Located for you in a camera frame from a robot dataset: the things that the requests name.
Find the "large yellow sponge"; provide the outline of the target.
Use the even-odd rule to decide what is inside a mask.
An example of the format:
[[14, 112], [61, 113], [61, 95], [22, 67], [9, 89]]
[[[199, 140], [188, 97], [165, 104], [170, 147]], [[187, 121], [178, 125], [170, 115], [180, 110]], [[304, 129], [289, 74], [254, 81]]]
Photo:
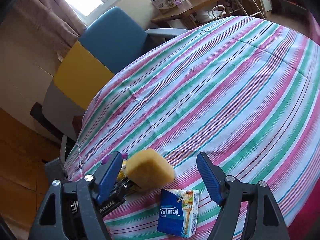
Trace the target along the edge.
[[126, 162], [124, 173], [136, 184], [138, 191], [159, 189], [175, 179], [174, 168], [151, 148], [131, 156]]

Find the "blue Tempo tissue pack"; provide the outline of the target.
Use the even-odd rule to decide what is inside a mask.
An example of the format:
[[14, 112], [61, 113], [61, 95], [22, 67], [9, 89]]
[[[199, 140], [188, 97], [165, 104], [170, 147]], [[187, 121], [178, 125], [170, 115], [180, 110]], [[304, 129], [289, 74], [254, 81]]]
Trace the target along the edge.
[[198, 190], [162, 189], [157, 231], [167, 235], [190, 238], [196, 232]]

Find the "yellow rolled sock bundle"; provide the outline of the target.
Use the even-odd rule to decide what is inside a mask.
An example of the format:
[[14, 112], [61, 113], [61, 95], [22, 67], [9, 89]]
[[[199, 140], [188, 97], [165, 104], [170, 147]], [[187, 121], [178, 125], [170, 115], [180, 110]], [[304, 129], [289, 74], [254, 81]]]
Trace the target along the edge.
[[127, 163], [127, 160], [123, 159], [121, 169], [120, 169], [120, 171], [117, 175], [117, 178], [116, 178], [116, 182], [120, 182], [121, 180], [126, 178], [126, 163]]

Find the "purple candy wrapper centre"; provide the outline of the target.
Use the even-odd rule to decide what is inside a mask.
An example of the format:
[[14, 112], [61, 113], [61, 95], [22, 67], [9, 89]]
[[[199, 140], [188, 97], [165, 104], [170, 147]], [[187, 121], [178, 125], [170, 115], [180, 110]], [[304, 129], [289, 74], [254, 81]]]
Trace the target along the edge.
[[[128, 159], [128, 154], [127, 153], [122, 153], [121, 154], [123, 161]], [[110, 159], [111, 155], [107, 155], [103, 158], [101, 164], [104, 165], [108, 162], [108, 160]]]

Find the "striped pink green bedsheet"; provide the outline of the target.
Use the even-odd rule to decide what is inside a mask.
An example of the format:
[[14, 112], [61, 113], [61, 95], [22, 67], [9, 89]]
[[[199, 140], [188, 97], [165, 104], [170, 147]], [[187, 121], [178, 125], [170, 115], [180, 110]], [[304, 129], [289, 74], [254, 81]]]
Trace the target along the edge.
[[67, 176], [94, 172], [112, 151], [147, 148], [173, 166], [169, 188], [199, 191], [194, 239], [208, 237], [220, 210], [197, 170], [199, 152], [240, 181], [267, 182], [290, 225], [319, 180], [319, 45], [245, 16], [168, 41], [91, 101]]

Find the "grey yellow blue chair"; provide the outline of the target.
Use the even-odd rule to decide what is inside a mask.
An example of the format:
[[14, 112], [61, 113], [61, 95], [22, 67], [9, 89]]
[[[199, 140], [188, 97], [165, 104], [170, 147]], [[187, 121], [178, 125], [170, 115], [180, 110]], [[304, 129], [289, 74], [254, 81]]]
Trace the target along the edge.
[[156, 48], [155, 37], [171, 39], [185, 29], [144, 30], [119, 7], [95, 20], [62, 60], [43, 103], [35, 103], [31, 116], [58, 140], [76, 140], [72, 121], [117, 73]]

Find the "wooden side table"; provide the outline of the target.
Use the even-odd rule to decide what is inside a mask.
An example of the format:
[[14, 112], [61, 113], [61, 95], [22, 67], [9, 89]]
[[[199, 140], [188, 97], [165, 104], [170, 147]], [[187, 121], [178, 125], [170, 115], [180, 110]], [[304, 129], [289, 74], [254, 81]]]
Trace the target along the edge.
[[158, 25], [160, 28], [165, 28], [169, 26], [169, 21], [181, 20], [184, 26], [188, 30], [191, 30], [197, 27], [197, 24], [191, 18], [191, 15], [218, 1], [221, 0], [187, 0], [167, 12], [161, 12], [160, 15], [152, 18], [150, 21]]

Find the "pink curtain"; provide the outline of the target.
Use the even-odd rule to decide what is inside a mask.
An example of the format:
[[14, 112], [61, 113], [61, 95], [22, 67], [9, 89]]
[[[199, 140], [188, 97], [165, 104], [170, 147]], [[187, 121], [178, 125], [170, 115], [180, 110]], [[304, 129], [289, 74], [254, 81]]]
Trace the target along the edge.
[[29, 30], [61, 57], [86, 30], [66, 0], [17, 0], [13, 9]]

